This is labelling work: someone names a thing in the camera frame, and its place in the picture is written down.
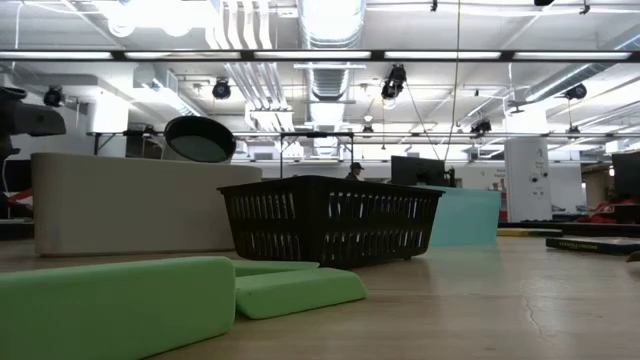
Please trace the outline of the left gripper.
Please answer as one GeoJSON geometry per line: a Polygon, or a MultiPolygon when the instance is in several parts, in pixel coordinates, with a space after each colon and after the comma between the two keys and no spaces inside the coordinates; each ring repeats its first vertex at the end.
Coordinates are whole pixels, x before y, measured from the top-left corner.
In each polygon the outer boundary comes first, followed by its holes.
{"type": "Polygon", "coordinates": [[[23,125],[18,122],[28,114],[22,102],[27,92],[20,88],[1,88],[1,160],[15,153],[10,137],[19,134],[23,125]]]}

